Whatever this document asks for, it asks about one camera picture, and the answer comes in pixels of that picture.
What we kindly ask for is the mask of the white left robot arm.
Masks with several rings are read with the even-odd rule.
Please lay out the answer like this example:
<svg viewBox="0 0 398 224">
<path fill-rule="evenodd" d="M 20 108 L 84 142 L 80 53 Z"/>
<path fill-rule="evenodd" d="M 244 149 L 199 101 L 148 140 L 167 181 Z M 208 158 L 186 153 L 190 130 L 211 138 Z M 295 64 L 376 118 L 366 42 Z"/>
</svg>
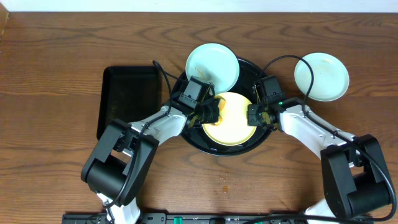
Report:
<svg viewBox="0 0 398 224">
<path fill-rule="evenodd" d="M 81 179 L 101 200 L 106 223 L 136 223 L 136 202 L 157 148 L 196 124 L 219 120 L 220 98 L 197 101 L 186 95 L 170 99 L 141 121 L 108 124 L 81 171 Z"/>
</svg>

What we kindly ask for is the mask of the yellow sponge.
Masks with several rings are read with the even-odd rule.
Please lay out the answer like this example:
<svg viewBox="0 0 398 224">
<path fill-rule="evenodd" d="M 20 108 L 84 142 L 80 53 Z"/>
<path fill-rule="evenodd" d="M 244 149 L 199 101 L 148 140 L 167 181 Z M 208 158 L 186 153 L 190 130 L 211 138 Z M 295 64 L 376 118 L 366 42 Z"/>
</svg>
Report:
<svg viewBox="0 0 398 224">
<path fill-rule="evenodd" d="M 221 97 L 221 96 L 216 96 L 215 97 L 216 100 L 218 100 L 218 109 L 219 109 L 219 113 L 223 111 L 225 105 L 226 105 L 226 100 Z M 213 126 L 218 126 L 222 123 L 223 119 L 221 117 L 221 115 L 218 115 L 218 120 L 214 123 L 212 123 Z"/>
</svg>

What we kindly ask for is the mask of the yellow plate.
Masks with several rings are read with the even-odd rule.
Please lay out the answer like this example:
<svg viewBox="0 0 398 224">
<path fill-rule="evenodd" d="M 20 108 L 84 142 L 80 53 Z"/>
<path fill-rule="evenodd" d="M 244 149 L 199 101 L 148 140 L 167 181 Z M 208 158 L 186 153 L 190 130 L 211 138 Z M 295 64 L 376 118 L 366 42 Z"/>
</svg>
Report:
<svg viewBox="0 0 398 224">
<path fill-rule="evenodd" d="M 255 126 L 248 126 L 247 111 L 251 102 L 245 96 L 233 92 L 224 92 L 216 96 L 226 100 L 226 105 L 220 112 L 223 121 L 218 126 L 203 124 L 206 135 L 224 146 L 235 146 L 248 141 L 256 131 Z"/>
</svg>

